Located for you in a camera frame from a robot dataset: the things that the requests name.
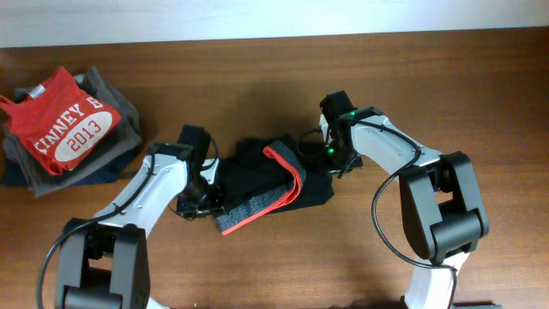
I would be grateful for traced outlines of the black leggings with red waistband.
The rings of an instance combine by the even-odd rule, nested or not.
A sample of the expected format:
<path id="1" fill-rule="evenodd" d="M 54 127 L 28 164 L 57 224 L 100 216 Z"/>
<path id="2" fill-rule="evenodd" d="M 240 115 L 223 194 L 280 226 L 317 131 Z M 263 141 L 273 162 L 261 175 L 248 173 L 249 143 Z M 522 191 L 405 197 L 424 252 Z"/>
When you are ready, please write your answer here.
<path id="1" fill-rule="evenodd" d="M 289 135 L 237 142 L 235 154 L 220 161 L 218 183 L 225 212 L 214 218 L 223 235 L 264 215 L 323 205 L 334 195 L 332 176 L 298 154 Z"/>

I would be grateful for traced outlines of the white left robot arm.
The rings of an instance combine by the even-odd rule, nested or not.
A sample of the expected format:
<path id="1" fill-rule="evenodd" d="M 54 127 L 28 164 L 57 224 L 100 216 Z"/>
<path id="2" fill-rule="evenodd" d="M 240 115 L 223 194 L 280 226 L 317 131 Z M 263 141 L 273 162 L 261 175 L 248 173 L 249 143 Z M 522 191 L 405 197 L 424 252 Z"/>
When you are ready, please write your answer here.
<path id="1" fill-rule="evenodd" d="M 209 144 L 155 142 L 119 195 L 92 218 L 73 218 L 59 250 L 56 308 L 159 308 L 151 294 L 148 236 L 172 200 L 195 219 L 217 209 L 219 159 Z"/>

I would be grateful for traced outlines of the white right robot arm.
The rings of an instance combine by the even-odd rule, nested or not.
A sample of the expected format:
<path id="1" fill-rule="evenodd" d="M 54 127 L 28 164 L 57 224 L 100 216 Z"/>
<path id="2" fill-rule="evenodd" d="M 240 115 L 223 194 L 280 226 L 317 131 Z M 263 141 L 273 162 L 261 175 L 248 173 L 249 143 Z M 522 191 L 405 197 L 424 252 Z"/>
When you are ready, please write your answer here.
<path id="1" fill-rule="evenodd" d="M 397 129 L 374 107 L 341 112 L 322 109 L 319 125 L 327 152 L 367 157 L 389 176 L 371 202 L 382 242 L 413 266 L 401 303 L 406 308 L 453 308 L 460 268 L 490 231 L 473 163 L 460 152 L 427 148 Z M 393 181 L 399 185 L 402 227 L 415 256 L 407 257 L 383 235 L 377 204 Z"/>

